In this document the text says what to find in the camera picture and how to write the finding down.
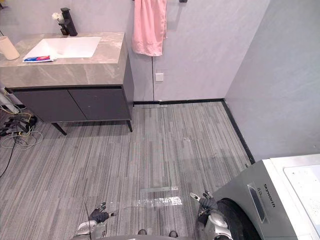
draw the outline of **gray wall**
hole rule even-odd
[[[256,161],[320,153],[320,1],[271,0],[226,95]]]
[[[155,100],[224,98],[269,0],[167,1],[163,56],[153,58]]]
[[[126,32],[136,101],[223,98],[270,0],[167,1],[164,56],[132,53],[131,0],[6,0],[0,29],[13,42],[25,34],[58,33],[53,12],[69,7],[78,32]],[[164,72],[164,82],[154,82]]]

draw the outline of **gray countertop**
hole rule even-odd
[[[0,54],[0,81],[7,88],[121,85],[128,57],[124,36],[123,32],[79,33],[77,37],[101,37],[92,57],[24,63],[24,56],[40,40],[66,37],[57,33],[29,35],[15,45],[18,59],[7,60]]]

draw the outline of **sink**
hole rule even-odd
[[[101,37],[44,38],[23,59],[55,56],[58,59],[91,58]]]

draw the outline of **washing machine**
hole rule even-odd
[[[320,154],[258,161],[213,197],[235,240],[320,240]]]

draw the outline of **shoe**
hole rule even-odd
[[[176,239],[176,238],[178,237],[178,233],[177,233],[176,231],[171,231],[171,232],[169,233],[169,237]]]
[[[140,230],[138,231],[138,235],[147,235],[147,231],[144,230],[144,229],[140,229]]]

